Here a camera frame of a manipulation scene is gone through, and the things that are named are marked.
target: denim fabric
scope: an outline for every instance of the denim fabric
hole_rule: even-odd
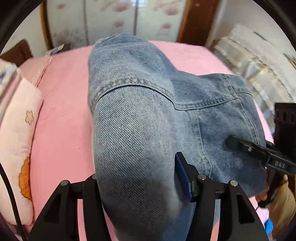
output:
[[[195,204],[174,172],[178,151],[212,180],[237,180],[248,196],[265,189],[259,162],[225,145],[229,135],[265,145],[242,78],[178,71],[153,44],[119,34],[90,54],[88,98],[99,190],[120,241],[186,239]]]

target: headboard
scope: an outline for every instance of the headboard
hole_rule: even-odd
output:
[[[30,47],[25,39],[21,40],[10,50],[0,55],[1,59],[11,63],[15,63],[17,67],[19,67],[23,62],[32,57],[33,56]]]

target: pink pillow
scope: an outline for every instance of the pink pillow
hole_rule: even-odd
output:
[[[29,165],[32,139],[42,94],[22,78],[0,126],[0,163],[11,184],[22,224],[31,224],[33,204],[29,186]],[[10,224],[16,225],[10,198],[0,177],[0,212]]]
[[[30,58],[25,61],[19,69],[22,75],[34,86],[38,86],[46,68],[52,61],[51,56],[42,56],[38,58]]]

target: stitching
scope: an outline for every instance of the stitching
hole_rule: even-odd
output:
[[[223,74],[223,76],[224,76],[225,80],[228,82],[229,87],[230,87],[230,86],[232,87],[232,90],[229,89],[230,92],[233,92],[233,93],[235,93],[235,94],[237,94],[237,93],[246,93],[246,94],[251,95],[251,92],[249,91],[248,88],[241,88],[241,87],[237,87],[237,88],[235,88],[235,87],[233,86],[233,84],[232,84],[231,79],[229,78],[229,75],[227,75],[227,74]],[[236,76],[236,77],[239,78],[239,79],[242,79],[242,80],[245,82],[245,80],[244,80],[242,77],[240,77],[240,76]]]
[[[119,34],[115,34],[115,35],[113,35],[113,36],[109,36],[109,37],[103,38],[104,40],[102,40],[100,43],[97,43],[97,44],[95,45],[95,48],[96,48],[96,47],[100,47],[100,44],[106,42],[108,39],[111,39],[111,38],[113,38],[113,37],[115,37],[115,36],[117,36],[117,35],[119,35]]]
[[[228,87],[229,92],[232,95],[236,96],[236,93],[234,91],[234,87],[233,87],[232,81],[228,78],[228,76],[226,74],[223,74],[223,77],[224,77],[224,81],[226,81],[228,83],[227,87]]]
[[[252,125],[252,129],[253,129],[253,131],[255,132],[255,136],[254,136],[253,133],[251,133],[251,132],[250,132],[250,134],[251,134],[252,137],[257,141],[257,144],[260,145],[260,143],[259,143],[259,137],[258,137],[258,134],[257,134],[256,128],[255,128],[255,126],[254,126],[252,120],[250,119],[249,115],[247,114],[247,112],[246,112],[246,110],[245,110],[245,108],[244,108],[244,106],[243,106],[243,104],[242,104],[242,100],[241,100],[240,98],[238,98],[238,100],[239,100],[240,106],[242,107],[242,109],[243,109],[243,111],[244,111],[245,116],[248,118],[249,123]]]
[[[212,163],[210,162],[210,160],[207,158],[207,156],[205,154],[205,149],[204,149],[204,145],[203,145],[203,141],[202,141],[202,132],[201,132],[201,129],[200,129],[200,119],[199,119],[198,112],[199,111],[196,112],[196,116],[197,116],[197,120],[198,120],[198,131],[199,131],[200,145],[201,145],[201,148],[202,148],[203,158],[206,159],[208,161],[209,165],[210,165],[209,178],[211,178],[213,166],[212,166]]]
[[[226,75],[224,75],[224,76],[226,77],[226,81],[229,84],[229,79],[227,78]],[[232,92],[229,96],[226,96],[226,97],[223,97],[220,99],[213,99],[213,100],[202,102],[202,103],[196,103],[196,104],[177,104],[177,103],[174,103],[174,101],[173,101],[174,100],[173,95],[169,91],[164,89],[163,87],[158,86],[155,83],[152,83],[146,79],[127,77],[127,78],[121,78],[118,80],[113,80],[110,83],[108,83],[106,86],[101,87],[94,96],[94,101],[91,106],[91,111],[93,112],[93,110],[94,110],[94,107],[95,107],[94,103],[97,103],[100,100],[100,98],[102,98],[105,94],[107,94],[108,92],[110,92],[116,88],[124,87],[124,86],[142,86],[142,87],[147,87],[152,90],[155,90],[155,91],[159,92],[160,94],[164,95],[165,97],[167,97],[173,103],[174,107],[177,110],[184,110],[182,108],[190,109],[190,108],[202,108],[204,106],[210,107],[210,106],[222,104],[222,103],[225,103],[225,102],[228,102],[228,101],[231,101],[231,100],[234,100],[237,98],[237,95],[235,94],[235,92],[233,92],[233,90],[231,90],[228,86],[228,89],[230,90],[230,92]]]
[[[236,94],[248,94],[248,95],[252,96],[252,94],[247,91],[239,91],[239,92],[236,92]]]

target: bolt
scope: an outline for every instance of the bolt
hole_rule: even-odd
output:
[[[200,180],[205,180],[207,178],[207,176],[205,174],[199,174],[197,176]]]
[[[235,180],[231,180],[230,184],[233,185],[234,187],[236,187],[238,185],[237,181],[235,181]]]
[[[63,180],[63,181],[61,181],[61,186],[67,186],[68,185],[68,183],[69,183],[69,181],[68,180]]]

